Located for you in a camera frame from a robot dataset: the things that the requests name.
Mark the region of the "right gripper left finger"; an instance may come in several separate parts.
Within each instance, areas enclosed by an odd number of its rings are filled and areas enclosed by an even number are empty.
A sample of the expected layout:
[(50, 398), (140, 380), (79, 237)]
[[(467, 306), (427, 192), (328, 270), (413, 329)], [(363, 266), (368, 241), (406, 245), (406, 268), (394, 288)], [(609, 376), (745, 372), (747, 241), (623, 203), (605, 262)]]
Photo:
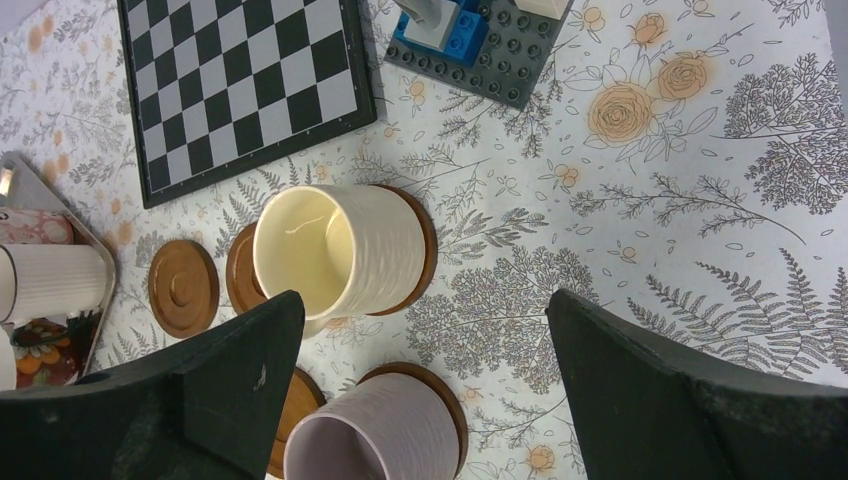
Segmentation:
[(261, 479), (305, 326), (279, 294), (67, 386), (1, 396), (5, 479)]

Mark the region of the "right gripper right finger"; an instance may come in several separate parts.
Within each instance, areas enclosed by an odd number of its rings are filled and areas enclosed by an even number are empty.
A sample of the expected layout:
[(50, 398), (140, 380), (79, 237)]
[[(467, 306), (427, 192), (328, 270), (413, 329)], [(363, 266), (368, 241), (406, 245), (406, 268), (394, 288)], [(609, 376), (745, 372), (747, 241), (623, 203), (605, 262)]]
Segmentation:
[(592, 479), (843, 479), (847, 392), (761, 373), (567, 290), (547, 318)]

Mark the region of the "brown wooden coaster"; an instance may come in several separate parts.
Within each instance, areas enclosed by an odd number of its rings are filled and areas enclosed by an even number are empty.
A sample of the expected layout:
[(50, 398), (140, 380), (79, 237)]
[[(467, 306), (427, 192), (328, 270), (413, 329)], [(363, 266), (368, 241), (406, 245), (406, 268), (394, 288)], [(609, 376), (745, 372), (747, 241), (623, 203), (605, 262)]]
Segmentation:
[(389, 373), (398, 373), (406, 376), (410, 376), (415, 378), (424, 384), (426, 384), (431, 390), (433, 390), (442, 402), (445, 404), (448, 409), (451, 419), (453, 421), (453, 425), (457, 432), (458, 444), (459, 444), (459, 454), (457, 461), (457, 469), (454, 474), (454, 478), (457, 478), (465, 465), (467, 454), (469, 450), (469, 429), (466, 421), (465, 413), (462, 408), (461, 403), (459, 402), (457, 396), (450, 389), (450, 387), (445, 383), (445, 381), (431, 372), (430, 370), (417, 365), (411, 362), (389, 362), (378, 366), (364, 376), (362, 376), (357, 384), (362, 384), (371, 378), (385, 375)]
[(148, 272), (151, 310), (169, 335), (184, 339), (207, 330), (219, 305), (218, 273), (209, 253), (192, 240), (172, 240)]
[(275, 433), (274, 443), (266, 469), (268, 474), (278, 479), (284, 478), (284, 451), (292, 430), (303, 418), (316, 411), (325, 403), (326, 399), (315, 381), (304, 370), (296, 367)]
[(229, 300), (237, 314), (242, 314), (266, 301), (256, 278), (253, 262), (253, 222), (235, 237), (227, 255), (225, 280)]
[(438, 263), (438, 237), (432, 218), (426, 208), (413, 195), (400, 188), (389, 185), (380, 185), (379, 187), (389, 190), (401, 197), (415, 213), (424, 238), (424, 263), (421, 276), (415, 288), (402, 302), (386, 310), (369, 313), (369, 316), (386, 316), (394, 314), (414, 304), (429, 287), (433, 280)]

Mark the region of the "white red bowl cup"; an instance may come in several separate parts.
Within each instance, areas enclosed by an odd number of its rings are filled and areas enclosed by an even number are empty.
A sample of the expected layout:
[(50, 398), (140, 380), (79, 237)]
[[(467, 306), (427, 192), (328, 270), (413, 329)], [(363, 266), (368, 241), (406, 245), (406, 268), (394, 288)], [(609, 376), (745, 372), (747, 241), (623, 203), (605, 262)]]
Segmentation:
[(64, 386), (80, 373), (65, 325), (37, 318), (18, 329), (1, 327), (1, 390)]

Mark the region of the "lavender ceramic mug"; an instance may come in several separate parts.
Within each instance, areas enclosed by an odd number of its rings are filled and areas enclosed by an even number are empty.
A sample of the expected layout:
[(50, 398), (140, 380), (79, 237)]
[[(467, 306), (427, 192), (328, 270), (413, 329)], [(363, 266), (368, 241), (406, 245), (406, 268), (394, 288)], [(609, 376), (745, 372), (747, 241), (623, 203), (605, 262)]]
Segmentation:
[(286, 479), (453, 479), (457, 427), (436, 390), (386, 373), (303, 418), (286, 441)]

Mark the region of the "cream yellow mug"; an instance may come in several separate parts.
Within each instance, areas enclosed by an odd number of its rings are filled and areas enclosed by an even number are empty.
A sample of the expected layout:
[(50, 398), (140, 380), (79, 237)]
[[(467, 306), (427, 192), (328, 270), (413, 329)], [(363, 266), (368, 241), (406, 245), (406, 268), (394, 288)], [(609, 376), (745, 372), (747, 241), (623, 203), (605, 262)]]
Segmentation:
[(399, 304), (421, 276), (418, 219), (401, 197), (379, 186), (291, 187), (259, 217), (256, 278), (267, 298), (286, 291), (300, 295), (304, 338), (333, 319)]

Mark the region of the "white black-rimmed enamel mug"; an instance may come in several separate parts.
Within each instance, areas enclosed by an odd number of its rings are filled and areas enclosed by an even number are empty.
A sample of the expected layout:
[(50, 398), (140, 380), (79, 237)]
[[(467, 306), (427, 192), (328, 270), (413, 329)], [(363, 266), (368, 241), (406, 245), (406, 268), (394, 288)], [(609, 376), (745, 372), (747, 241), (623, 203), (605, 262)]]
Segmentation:
[(1, 247), (1, 322), (13, 326), (99, 307), (108, 268), (88, 245)]

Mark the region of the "pink enamel mug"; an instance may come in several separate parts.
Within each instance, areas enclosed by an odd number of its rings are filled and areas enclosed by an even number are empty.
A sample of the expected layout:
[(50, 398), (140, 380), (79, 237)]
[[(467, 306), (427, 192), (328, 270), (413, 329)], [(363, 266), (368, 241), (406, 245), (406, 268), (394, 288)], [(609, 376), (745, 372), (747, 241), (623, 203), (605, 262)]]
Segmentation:
[(63, 244), (75, 242), (70, 221), (60, 212), (1, 208), (2, 244)]

